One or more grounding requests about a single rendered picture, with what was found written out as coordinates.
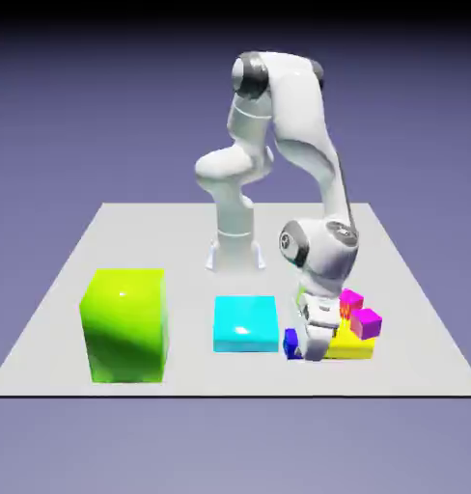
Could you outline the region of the small purple cube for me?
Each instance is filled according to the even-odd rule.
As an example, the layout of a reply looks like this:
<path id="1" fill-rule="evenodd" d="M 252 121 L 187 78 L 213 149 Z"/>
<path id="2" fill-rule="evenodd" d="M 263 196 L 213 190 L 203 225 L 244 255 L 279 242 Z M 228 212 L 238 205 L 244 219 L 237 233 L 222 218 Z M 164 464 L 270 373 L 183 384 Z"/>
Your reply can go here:
<path id="1" fill-rule="evenodd" d="M 370 308 L 353 310 L 350 316 L 350 330 L 362 341 L 379 336 L 382 317 Z"/>

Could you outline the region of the large yellow box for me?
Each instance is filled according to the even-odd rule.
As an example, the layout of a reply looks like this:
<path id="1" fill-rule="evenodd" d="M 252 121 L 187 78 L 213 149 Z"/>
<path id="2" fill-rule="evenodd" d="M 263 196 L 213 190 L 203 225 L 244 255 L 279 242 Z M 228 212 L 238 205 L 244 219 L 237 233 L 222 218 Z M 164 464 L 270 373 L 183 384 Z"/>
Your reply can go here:
<path id="1" fill-rule="evenodd" d="M 325 359 L 364 360 L 374 353 L 375 338 L 361 340 L 350 329 L 350 321 L 342 319 L 324 355 Z"/>

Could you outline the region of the large lime green box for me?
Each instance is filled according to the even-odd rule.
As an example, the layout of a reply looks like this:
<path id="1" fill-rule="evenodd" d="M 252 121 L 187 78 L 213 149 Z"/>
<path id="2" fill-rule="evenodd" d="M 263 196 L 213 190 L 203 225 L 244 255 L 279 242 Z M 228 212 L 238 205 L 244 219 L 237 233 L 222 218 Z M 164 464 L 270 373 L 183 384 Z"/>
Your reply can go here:
<path id="1" fill-rule="evenodd" d="M 97 269 L 79 313 L 93 382 L 163 380 L 169 332 L 162 269 Z"/>

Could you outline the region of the large cyan box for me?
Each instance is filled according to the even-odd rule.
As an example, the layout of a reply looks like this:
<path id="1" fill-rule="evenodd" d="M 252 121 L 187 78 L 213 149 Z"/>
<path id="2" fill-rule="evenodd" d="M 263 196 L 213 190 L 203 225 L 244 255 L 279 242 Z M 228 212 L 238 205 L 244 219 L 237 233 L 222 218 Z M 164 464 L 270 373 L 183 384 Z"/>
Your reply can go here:
<path id="1" fill-rule="evenodd" d="M 217 296 L 214 303 L 213 351 L 219 353 L 279 350 L 276 301 L 268 295 Z"/>

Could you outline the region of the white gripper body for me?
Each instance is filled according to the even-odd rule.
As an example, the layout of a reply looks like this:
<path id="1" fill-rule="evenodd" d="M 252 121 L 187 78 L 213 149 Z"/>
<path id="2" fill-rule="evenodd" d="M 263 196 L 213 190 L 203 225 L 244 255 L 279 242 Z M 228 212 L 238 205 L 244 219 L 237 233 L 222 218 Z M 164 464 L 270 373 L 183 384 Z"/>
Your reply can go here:
<path id="1" fill-rule="evenodd" d="M 304 359 L 315 362 L 322 360 L 335 334 L 336 328 L 307 324 L 305 326 Z"/>

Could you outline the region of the small blue cube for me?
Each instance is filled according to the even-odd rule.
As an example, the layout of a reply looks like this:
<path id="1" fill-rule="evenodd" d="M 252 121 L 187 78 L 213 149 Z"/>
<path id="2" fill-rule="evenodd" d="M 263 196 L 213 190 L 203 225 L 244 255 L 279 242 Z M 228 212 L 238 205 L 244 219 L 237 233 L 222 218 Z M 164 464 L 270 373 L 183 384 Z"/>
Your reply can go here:
<path id="1" fill-rule="evenodd" d="M 298 336 L 294 328 L 285 329 L 283 349 L 288 360 L 301 360 L 303 358 Z"/>

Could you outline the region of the small magenta cube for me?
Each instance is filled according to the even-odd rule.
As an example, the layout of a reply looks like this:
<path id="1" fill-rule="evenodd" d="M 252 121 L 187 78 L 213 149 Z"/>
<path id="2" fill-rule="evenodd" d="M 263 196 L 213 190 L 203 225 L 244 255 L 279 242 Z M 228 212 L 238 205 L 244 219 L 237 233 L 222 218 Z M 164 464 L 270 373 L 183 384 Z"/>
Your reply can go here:
<path id="1" fill-rule="evenodd" d="M 351 289 L 344 288 L 339 299 L 341 319 L 350 320 L 353 311 L 363 308 L 364 297 Z"/>

